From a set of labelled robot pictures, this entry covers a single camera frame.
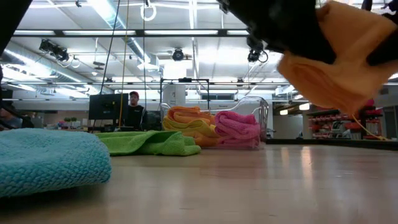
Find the black shirt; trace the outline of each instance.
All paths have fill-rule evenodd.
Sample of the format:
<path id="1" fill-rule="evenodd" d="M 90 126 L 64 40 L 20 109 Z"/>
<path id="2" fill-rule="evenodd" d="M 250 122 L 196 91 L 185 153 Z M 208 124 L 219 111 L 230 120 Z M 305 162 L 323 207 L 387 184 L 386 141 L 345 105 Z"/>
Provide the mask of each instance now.
<path id="1" fill-rule="evenodd" d="M 147 122 L 147 111 L 141 105 L 131 106 L 127 112 L 127 119 L 124 122 L 125 126 L 133 127 L 134 129 L 142 130 L 142 124 Z"/>

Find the stack of towels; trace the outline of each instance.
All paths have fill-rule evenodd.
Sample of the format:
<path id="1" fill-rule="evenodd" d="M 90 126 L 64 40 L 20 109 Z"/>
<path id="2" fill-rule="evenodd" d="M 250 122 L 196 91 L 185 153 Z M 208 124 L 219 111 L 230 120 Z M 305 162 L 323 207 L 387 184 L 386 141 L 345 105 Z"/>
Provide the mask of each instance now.
<path id="1" fill-rule="evenodd" d="M 260 125 L 253 114 L 222 111 L 216 114 L 215 122 L 215 131 L 221 136 L 218 146 L 252 148 L 260 143 Z"/>
<path id="2" fill-rule="evenodd" d="M 201 147 L 216 146 L 220 137 L 215 133 L 215 117 L 209 112 L 201 112 L 198 106 L 172 107 L 163 120 L 163 128 L 181 131 L 184 136 L 193 137 L 195 144 Z"/>

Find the pink towel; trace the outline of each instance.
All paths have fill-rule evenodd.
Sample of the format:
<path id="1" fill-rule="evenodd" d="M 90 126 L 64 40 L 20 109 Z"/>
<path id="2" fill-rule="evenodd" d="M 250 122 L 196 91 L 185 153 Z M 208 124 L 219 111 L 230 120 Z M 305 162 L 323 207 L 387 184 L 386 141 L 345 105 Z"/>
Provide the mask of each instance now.
<path id="1" fill-rule="evenodd" d="M 253 147 L 260 143 L 260 125 L 253 114 L 240 115 L 233 111 L 216 114 L 216 133 L 220 146 Z"/>

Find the ceiling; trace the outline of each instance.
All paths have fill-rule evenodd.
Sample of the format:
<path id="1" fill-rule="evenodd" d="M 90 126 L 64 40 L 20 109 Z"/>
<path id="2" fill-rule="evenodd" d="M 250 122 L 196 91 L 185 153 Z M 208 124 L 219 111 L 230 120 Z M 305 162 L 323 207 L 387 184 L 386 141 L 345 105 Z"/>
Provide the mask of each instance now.
<path id="1" fill-rule="evenodd" d="M 167 0 L 155 1 L 158 4 L 157 14 L 151 21 L 144 21 L 140 14 L 140 4 L 143 1 L 129 1 L 129 16 L 127 19 L 127 0 L 120 1 L 119 16 L 124 18 L 128 29 L 191 29 L 189 0 Z M 360 6 L 362 1 L 343 1 L 355 6 Z M 18 29 L 109 29 L 107 23 L 101 18 L 97 11 L 87 2 L 80 1 L 82 7 L 74 6 L 71 0 L 33 0 L 32 5 L 26 12 Z M 195 17 L 194 29 L 245 29 L 246 26 L 232 14 L 224 14 L 218 9 L 215 0 L 197 0 L 197 16 Z M 139 82 L 143 76 L 147 82 L 159 81 L 159 72 L 138 69 L 139 61 L 128 48 L 126 59 L 124 58 L 125 43 L 121 38 L 114 38 L 110 46 L 111 38 L 98 38 L 98 49 L 96 50 L 95 38 L 69 38 L 49 37 L 46 38 L 53 43 L 68 49 L 71 58 L 78 58 L 67 69 L 75 72 L 87 80 L 101 82 L 104 71 L 95 72 L 94 61 L 106 63 L 108 51 L 111 52 L 106 66 L 106 77 L 119 80 L 123 73 L 130 82 Z M 175 48 L 181 48 L 187 55 L 193 55 L 193 42 L 191 37 L 146 37 L 136 38 L 145 53 L 155 54 L 160 58 L 160 65 L 171 62 L 171 52 Z M 42 38 L 38 37 L 13 37 L 11 42 L 23 49 L 56 63 L 49 55 L 43 55 L 39 50 Z M 198 77 L 209 78 L 214 82 L 231 82 L 238 78 L 245 78 L 245 82 L 286 82 L 276 70 L 277 62 L 281 54 L 269 53 L 269 61 L 261 66 L 252 68 L 254 64 L 248 63 L 249 48 L 245 37 L 196 37 Z M 194 78 L 192 61 L 183 61 L 187 66 L 187 77 Z M 258 86 L 256 90 L 274 90 L 277 86 Z M 120 86 L 110 87 L 111 90 L 120 89 Z"/>

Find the desk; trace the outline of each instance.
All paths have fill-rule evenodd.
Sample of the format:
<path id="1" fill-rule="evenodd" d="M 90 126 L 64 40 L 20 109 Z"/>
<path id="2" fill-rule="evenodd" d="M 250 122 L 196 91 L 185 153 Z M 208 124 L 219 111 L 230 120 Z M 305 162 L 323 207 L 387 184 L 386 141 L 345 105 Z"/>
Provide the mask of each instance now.
<path id="1" fill-rule="evenodd" d="M 0 223 L 398 223 L 397 161 L 294 145 L 113 157 L 107 184 L 0 199 Z"/>

